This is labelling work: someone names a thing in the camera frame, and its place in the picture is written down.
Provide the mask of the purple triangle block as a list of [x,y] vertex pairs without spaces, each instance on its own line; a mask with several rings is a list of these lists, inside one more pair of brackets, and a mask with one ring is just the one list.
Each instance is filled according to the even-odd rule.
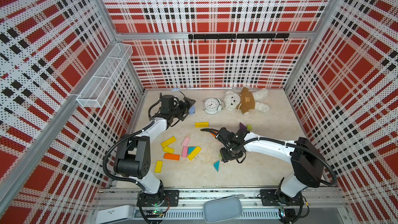
[[244,131],[244,130],[247,130],[247,127],[246,127],[244,124],[242,124],[242,123],[240,122],[240,123],[239,123],[239,129],[242,130],[242,131]]

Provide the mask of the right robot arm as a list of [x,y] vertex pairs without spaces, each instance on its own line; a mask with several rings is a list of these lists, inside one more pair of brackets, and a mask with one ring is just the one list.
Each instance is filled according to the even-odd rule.
[[248,130],[236,133],[226,128],[220,130],[202,128],[211,133],[223,148],[220,149],[222,162],[235,160],[242,163],[248,152],[257,152],[284,161],[292,166],[293,173],[281,179],[271,199],[280,205],[291,205],[293,199],[306,188],[318,188],[321,184],[337,185],[337,176],[324,157],[306,138],[285,141],[257,135]]

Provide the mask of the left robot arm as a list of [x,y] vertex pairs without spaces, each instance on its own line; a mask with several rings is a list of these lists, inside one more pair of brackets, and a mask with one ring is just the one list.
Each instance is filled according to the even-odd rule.
[[164,185],[150,171],[151,142],[168,128],[182,122],[196,101],[186,96],[182,100],[173,95],[159,95],[150,106],[150,122],[142,129],[123,135],[111,146],[103,157],[104,174],[117,181],[133,183],[141,189],[138,194],[139,207],[147,203],[160,206],[166,200]]

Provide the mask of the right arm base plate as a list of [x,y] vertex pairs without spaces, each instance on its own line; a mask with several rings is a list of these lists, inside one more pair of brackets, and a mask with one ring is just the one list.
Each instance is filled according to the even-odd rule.
[[300,206],[299,194],[289,197],[278,189],[261,189],[260,199],[263,206]]

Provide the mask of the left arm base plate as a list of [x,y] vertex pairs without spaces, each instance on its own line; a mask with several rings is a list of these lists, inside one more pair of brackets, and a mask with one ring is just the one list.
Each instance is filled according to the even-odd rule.
[[179,202],[179,190],[161,190],[157,194],[140,192],[137,205],[140,207],[175,207]]

